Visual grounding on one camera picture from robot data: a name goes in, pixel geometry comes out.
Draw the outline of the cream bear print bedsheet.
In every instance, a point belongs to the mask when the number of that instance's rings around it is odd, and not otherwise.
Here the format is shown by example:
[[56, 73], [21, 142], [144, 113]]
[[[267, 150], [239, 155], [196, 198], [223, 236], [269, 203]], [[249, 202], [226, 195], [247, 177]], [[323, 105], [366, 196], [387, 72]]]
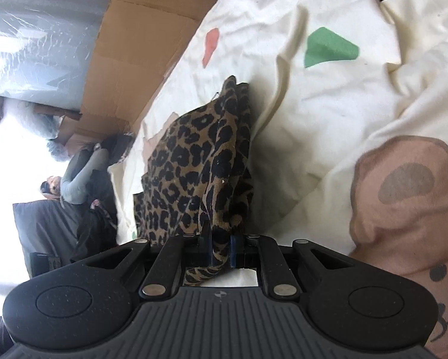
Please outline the cream bear print bedsheet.
[[113, 171], [118, 241], [170, 123], [250, 86], [250, 229], [307, 238], [436, 298], [448, 358], [448, 0], [217, 0]]

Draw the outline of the brown cardboard sheet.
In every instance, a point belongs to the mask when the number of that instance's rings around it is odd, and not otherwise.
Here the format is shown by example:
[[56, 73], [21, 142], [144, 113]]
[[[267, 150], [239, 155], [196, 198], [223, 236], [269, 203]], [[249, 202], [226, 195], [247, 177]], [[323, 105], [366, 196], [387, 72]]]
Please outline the brown cardboard sheet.
[[136, 132], [153, 99], [217, 0], [110, 0], [66, 149]]

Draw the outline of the dark grey pillow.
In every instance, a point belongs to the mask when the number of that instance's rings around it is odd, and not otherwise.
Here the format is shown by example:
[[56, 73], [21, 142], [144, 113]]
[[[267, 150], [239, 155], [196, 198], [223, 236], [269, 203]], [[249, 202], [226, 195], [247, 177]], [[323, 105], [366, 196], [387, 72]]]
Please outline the dark grey pillow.
[[83, 205], [47, 199], [13, 205], [28, 274], [31, 274], [31, 253], [59, 257], [63, 266], [70, 263], [77, 244], [77, 228], [85, 211]]

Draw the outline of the black clothes pile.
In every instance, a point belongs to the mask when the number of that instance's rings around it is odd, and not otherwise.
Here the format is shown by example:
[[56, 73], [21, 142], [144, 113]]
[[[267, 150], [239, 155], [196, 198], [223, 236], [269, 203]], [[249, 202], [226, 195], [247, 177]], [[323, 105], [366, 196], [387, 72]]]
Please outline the black clothes pile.
[[77, 244], [70, 257], [72, 263], [118, 245], [118, 213], [108, 168], [125, 159], [133, 143], [133, 135], [113, 135], [89, 148], [90, 151], [107, 149], [110, 153], [109, 166], [103, 171], [95, 170], [87, 183], [87, 199], [81, 204], [86, 211], [77, 228]]

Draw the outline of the small plush toy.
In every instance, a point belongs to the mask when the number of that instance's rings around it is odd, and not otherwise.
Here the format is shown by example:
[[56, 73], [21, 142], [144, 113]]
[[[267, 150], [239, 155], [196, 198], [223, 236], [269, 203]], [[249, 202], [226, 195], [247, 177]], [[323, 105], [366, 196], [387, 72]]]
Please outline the small plush toy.
[[48, 177], [40, 185], [40, 192], [45, 196], [46, 199], [56, 200], [61, 197], [61, 180], [60, 176]]

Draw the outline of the grey neck pillow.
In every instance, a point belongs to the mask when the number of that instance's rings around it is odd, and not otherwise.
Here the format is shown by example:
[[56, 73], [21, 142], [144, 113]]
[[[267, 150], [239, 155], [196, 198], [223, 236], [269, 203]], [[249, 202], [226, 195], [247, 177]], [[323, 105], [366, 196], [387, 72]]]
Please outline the grey neck pillow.
[[110, 153], [105, 148], [95, 151], [83, 149], [70, 160], [60, 181], [61, 199], [73, 205], [81, 205], [87, 199], [87, 183], [95, 170], [103, 171], [109, 166]]

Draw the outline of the leopard print skirt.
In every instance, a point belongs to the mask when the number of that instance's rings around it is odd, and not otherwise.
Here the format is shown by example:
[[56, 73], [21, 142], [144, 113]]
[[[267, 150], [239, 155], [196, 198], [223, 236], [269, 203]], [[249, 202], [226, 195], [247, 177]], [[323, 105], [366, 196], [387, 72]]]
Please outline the leopard print skirt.
[[245, 230], [253, 197], [250, 143], [249, 85], [230, 76], [217, 99], [172, 121], [148, 158], [143, 190], [134, 196], [137, 234], [154, 249], [178, 235], [208, 239], [210, 260], [186, 269], [188, 286], [224, 270], [231, 238]]

